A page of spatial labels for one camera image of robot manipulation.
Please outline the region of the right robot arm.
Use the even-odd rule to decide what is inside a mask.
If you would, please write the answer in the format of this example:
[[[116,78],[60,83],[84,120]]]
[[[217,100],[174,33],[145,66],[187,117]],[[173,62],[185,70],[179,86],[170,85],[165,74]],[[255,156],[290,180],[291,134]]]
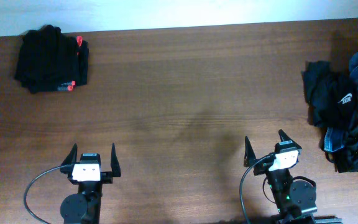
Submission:
[[[278,213],[270,217],[268,223],[277,224],[332,224],[342,223],[338,217],[315,217],[316,182],[304,176],[292,176],[290,169],[297,165],[302,147],[290,138],[283,130],[278,131],[280,142],[276,143],[273,152],[256,158],[248,137],[245,137],[244,167],[239,184],[239,197],[246,223],[250,223],[244,204],[244,182],[246,176],[253,172],[255,176],[264,175],[263,184],[268,184],[273,195],[271,201]]]

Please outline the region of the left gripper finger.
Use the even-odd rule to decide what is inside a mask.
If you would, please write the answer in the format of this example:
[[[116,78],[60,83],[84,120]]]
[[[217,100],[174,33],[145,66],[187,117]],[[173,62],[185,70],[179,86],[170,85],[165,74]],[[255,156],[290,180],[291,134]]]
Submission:
[[[74,143],[71,151],[66,156],[66,158],[62,162],[62,166],[70,165],[76,163],[77,158],[77,152],[78,152],[78,146],[76,143]]]
[[[111,172],[112,172],[112,177],[120,177],[121,176],[121,167],[119,164],[119,161],[117,159],[117,154],[116,154],[116,147],[115,144],[112,144],[112,148],[111,148]]]

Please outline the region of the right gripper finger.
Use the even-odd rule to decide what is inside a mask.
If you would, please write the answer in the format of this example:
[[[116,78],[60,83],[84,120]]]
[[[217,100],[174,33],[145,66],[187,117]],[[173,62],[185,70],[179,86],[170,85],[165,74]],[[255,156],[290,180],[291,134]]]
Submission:
[[[250,167],[256,163],[256,156],[249,138],[245,137],[244,167]]]
[[[278,135],[280,137],[279,145],[285,146],[285,149],[294,147],[296,150],[302,150],[301,146],[290,138],[284,130],[280,129]]]

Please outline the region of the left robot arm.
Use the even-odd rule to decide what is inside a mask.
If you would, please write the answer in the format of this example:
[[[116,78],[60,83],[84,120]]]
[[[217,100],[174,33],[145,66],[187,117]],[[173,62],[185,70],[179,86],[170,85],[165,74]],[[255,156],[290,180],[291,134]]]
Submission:
[[[77,158],[78,146],[73,145],[62,162],[60,172],[78,187],[75,194],[67,196],[60,205],[64,223],[98,224],[101,213],[103,186],[112,184],[113,178],[121,176],[116,148],[111,147],[110,171],[101,170],[101,156],[98,153],[83,153]]]

